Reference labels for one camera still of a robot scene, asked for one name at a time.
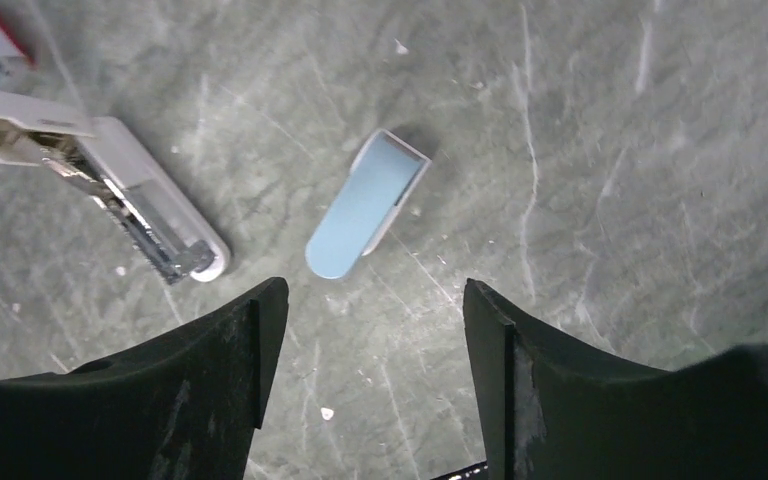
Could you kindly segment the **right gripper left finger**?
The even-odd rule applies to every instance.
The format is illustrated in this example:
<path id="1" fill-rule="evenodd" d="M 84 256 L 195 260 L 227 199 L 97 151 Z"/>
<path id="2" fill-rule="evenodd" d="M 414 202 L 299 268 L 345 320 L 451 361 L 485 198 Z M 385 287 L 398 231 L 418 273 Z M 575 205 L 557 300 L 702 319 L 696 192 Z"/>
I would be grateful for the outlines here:
<path id="1" fill-rule="evenodd" d="M 0 380 L 0 479 L 240 479 L 264 423 L 289 287 L 66 373 Z"/>

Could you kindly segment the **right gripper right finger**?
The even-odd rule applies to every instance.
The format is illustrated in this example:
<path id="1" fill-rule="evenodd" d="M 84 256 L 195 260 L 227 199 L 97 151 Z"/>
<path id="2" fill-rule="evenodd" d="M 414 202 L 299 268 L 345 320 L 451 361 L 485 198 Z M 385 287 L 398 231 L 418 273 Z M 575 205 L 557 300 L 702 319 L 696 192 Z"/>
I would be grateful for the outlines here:
<path id="1" fill-rule="evenodd" d="M 768 344 L 667 371 L 470 279 L 463 321 L 489 479 L 768 479 Z"/>

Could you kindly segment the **long white stapler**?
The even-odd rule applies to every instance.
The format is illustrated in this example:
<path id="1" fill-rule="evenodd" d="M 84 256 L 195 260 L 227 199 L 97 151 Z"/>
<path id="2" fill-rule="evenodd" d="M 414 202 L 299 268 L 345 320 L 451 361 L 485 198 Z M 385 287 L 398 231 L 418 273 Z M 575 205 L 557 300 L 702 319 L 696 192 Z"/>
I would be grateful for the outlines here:
<path id="1" fill-rule="evenodd" d="M 117 118 L 0 91 L 0 164 L 45 167 L 90 197 L 169 285 L 229 267 L 227 244 Z"/>

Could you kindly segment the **small blue stapler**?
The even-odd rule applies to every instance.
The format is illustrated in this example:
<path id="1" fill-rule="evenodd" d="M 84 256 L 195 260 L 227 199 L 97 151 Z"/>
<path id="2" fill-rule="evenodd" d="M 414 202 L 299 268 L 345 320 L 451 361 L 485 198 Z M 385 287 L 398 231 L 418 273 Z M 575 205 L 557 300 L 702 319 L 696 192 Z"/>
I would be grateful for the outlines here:
<path id="1" fill-rule="evenodd" d="M 345 277 L 374 251 L 431 164 L 393 132 L 372 133 L 307 242 L 310 270 L 324 279 Z"/>

